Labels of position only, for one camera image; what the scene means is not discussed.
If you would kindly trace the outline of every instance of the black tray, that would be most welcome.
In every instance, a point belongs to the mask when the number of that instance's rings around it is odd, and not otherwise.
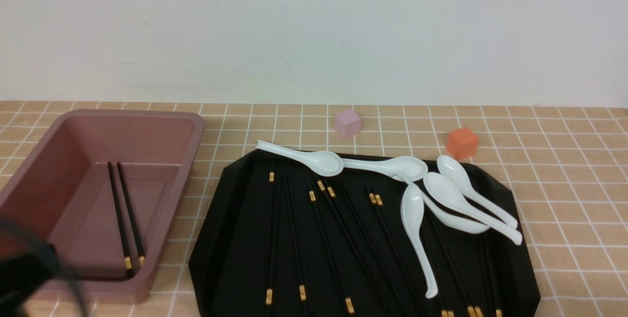
[[[386,159],[341,156],[363,160]],[[426,163],[430,170],[437,170],[434,161]],[[509,189],[484,170],[469,164],[463,166],[478,192],[518,218]],[[264,312],[267,288],[264,258],[271,171],[276,183],[283,181],[284,176],[289,178],[307,271],[307,300],[314,312],[311,316],[347,316],[348,308],[339,295],[325,255],[324,241],[308,189],[315,189],[339,278],[354,308],[352,316],[441,317],[442,310],[453,311],[454,316],[468,316],[469,305],[478,306],[485,317],[495,316],[496,308],[500,308],[506,317],[534,316],[540,293],[525,241],[516,246],[492,230],[480,235],[459,232],[442,225],[426,208],[421,239],[440,290],[437,297],[428,300],[424,297],[426,287],[421,267],[401,224],[399,203],[406,187],[404,183],[372,172],[350,169],[334,178],[322,179],[338,194],[338,212],[361,253],[361,264],[333,215],[330,202],[325,201],[318,187],[309,188],[312,184],[316,185],[319,179],[316,174],[287,158],[253,151],[224,169],[190,257],[189,268],[202,317],[268,316]],[[381,195],[384,205],[380,208],[398,255],[395,255],[386,231],[377,219],[367,187]],[[367,254],[371,246],[357,221],[352,219],[352,211],[343,202],[345,200],[354,205],[379,259]],[[288,210],[283,208],[278,226],[272,316],[302,316]],[[446,243],[445,249],[449,251],[449,257],[453,257],[452,260],[448,261],[440,242]]]

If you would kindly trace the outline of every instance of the table surface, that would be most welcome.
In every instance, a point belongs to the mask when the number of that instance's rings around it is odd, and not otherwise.
[[[350,107],[363,131],[343,140],[333,116]],[[480,139],[477,154],[464,161],[514,192],[542,296],[536,315],[628,311],[628,109],[0,101],[0,188],[56,117],[81,108],[186,111],[207,121],[150,299],[137,306],[94,303],[94,316],[198,315],[186,262],[222,169],[256,140],[433,160],[448,154],[447,134],[460,127]],[[65,302],[30,301],[27,310],[32,317],[76,315]]]

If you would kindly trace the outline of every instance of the pink cube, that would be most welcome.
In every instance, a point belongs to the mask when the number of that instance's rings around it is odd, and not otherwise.
[[[346,109],[334,116],[334,129],[341,138],[355,136],[362,129],[362,120],[355,111]]]

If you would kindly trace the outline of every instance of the white wall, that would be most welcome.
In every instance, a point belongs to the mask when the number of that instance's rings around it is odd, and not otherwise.
[[[0,99],[628,107],[628,0],[0,0]]]

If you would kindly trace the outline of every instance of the octagonal black tray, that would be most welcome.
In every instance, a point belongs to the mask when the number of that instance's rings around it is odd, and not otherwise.
[[[434,161],[426,163],[437,170]],[[478,192],[518,218],[509,189],[475,165],[463,166]],[[360,170],[319,178],[300,163],[263,151],[229,165],[188,264],[200,314],[533,317],[540,293],[525,241],[516,246],[493,230],[479,235],[453,230],[427,208],[421,239],[440,292],[424,297],[422,270],[399,214],[405,187]],[[370,193],[379,194],[381,206],[372,203]],[[275,210],[271,198],[279,203]],[[271,237],[276,245],[269,244]]]

